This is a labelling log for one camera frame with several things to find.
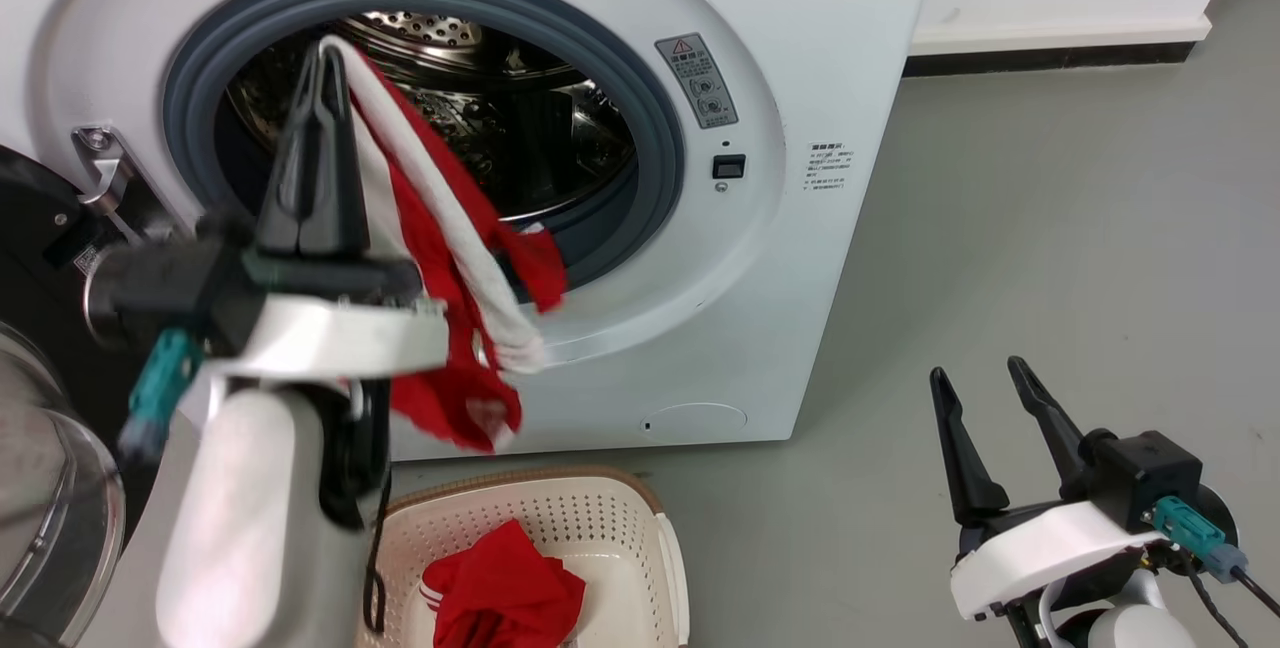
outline warning label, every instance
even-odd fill
[[[699,33],[664,38],[654,44],[671,67],[689,106],[701,128],[718,128],[737,123],[737,110],[728,96],[719,67]]]
[[[845,187],[849,169],[854,166],[854,151],[844,143],[809,143],[809,163],[805,165],[805,191],[835,191]]]

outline beige plastic basket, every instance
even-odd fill
[[[586,581],[572,648],[677,648],[689,643],[685,565],[653,492],[609,467],[566,467],[465,480],[388,507],[378,570],[387,583],[383,635],[361,624],[364,648],[430,648],[434,613],[417,593],[422,569],[518,520],[544,556]]]

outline white stripe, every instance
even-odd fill
[[[536,373],[545,364],[541,337],[520,311],[516,293],[498,268],[498,261],[485,248],[413,127],[356,47],[335,36],[325,36],[321,45],[335,46],[342,53],[347,82],[360,100],[360,110],[371,131],[397,156],[401,170],[439,223],[458,271],[480,309],[485,330],[499,346],[499,365],[516,373]]]
[[[499,453],[516,441],[516,433],[504,423],[498,426],[498,430],[489,434],[489,441],[493,443],[493,452]]]
[[[404,246],[387,156],[378,147],[378,141],[374,141],[358,110],[352,111],[352,124],[360,159],[360,187],[365,192],[365,216],[369,222],[369,255],[375,259],[411,257]]]

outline robotic hand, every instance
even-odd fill
[[[207,407],[156,594],[170,648],[349,647],[362,584],[381,630],[390,378],[448,352],[417,268],[366,257],[342,60],[312,47],[302,73],[256,229],[207,216],[86,286],[101,342],[151,348],[127,457],[159,457],[179,398],[209,391],[187,401]]]
[[[1039,424],[1061,478],[1059,499],[1009,507],[961,423],[960,398],[933,369],[933,407],[960,553],[951,594],[965,620],[1004,617],[1021,648],[1183,648],[1194,642],[1174,616],[1155,574],[1188,576],[1238,645],[1197,574],[1238,580],[1280,616],[1247,572],[1235,522],[1201,485],[1201,461],[1156,430],[1116,438],[1080,434],[1020,357],[1009,359],[1018,397]],[[1053,613],[1107,601],[1114,607],[1059,621]]]

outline white washing machine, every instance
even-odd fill
[[[3,0],[0,145],[92,193],[108,127],[179,223],[251,214],[292,51],[338,29],[566,255],[515,451],[785,439],[919,4]]]

